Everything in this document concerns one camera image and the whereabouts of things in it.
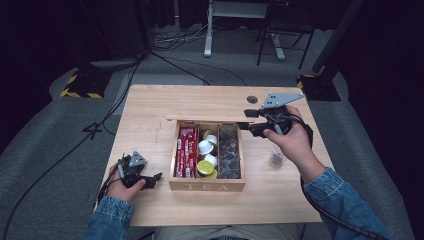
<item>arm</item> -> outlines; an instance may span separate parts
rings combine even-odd
[[[134,206],[130,202],[145,183],[145,180],[141,180],[127,189],[116,171],[82,239],[125,239],[134,213]]]
[[[296,108],[287,107],[290,114],[302,117]],[[296,165],[305,183],[305,191],[320,208],[344,222],[391,238],[353,187],[316,158],[309,145],[308,135],[299,123],[293,122],[292,129],[286,135],[278,135],[268,129],[264,131],[264,135],[277,144],[284,155]],[[321,218],[334,239],[365,239],[322,214]]]

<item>transparent cup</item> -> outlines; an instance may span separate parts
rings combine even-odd
[[[280,147],[274,144],[272,147],[271,156],[268,160],[269,164],[273,168],[281,168],[286,161],[287,161],[287,158],[286,156],[284,156]]]

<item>person's left hand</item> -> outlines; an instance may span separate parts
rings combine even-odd
[[[106,195],[128,203],[131,203],[131,200],[134,198],[134,196],[143,188],[144,184],[146,184],[146,180],[142,179],[136,184],[134,184],[134,186],[132,186],[131,188],[125,187],[125,185],[122,183],[118,169],[116,169],[115,174],[109,182],[110,184],[107,189]]]

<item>gray carpet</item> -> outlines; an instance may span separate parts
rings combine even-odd
[[[331,32],[318,31],[302,70],[297,70],[301,52],[285,51],[279,61],[273,49],[265,49],[261,65],[256,66],[259,43],[256,32],[222,31],[214,35],[211,58],[203,57],[204,39],[176,50],[157,52],[187,71],[202,76],[211,85],[295,87],[295,78],[311,73],[311,66]],[[289,44],[289,37],[282,37]],[[25,190],[50,166],[78,144],[86,133],[82,129],[100,122],[119,93],[129,70],[115,72],[104,99],[60,97],[73,69],[51,86],[53,101],[20,131],[0,159],[0,229]],[[172,84],[200,84],[160,58],[149,55],[136,71],[138,83],[153,84],[154,78],[176,75]],[[349,181],[370,203],[395,239],[413,239],[408,217],[390,176],[384,169],[367,133],[352,106],[341,75],[334,79],[341,102],[309,102],[336,171]],[[105,123],[116,132],[120,115]],[[85,231],[93,203],[101,185],[114,136],[103,131],[86,140],[52,169],[24,198],[13,216],[7,239],[78,239]],[[128,239],[138,239],[152,228],[131,228]],[[331,239],[322,223],[308,224],[304,239]]]

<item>person's right hand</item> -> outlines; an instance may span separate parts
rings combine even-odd
[[[287,106],[287,109],[289,114],[302,118],[297,108]],[[309,182],[321,174],[325,167],[313,153],[306,130],[299,123],[292,122],[292,128],[286,135],[279,135],[269,129],[265,129],[263,133],[271,142],[277,144],[284,155],[296,165],[303,180]]]

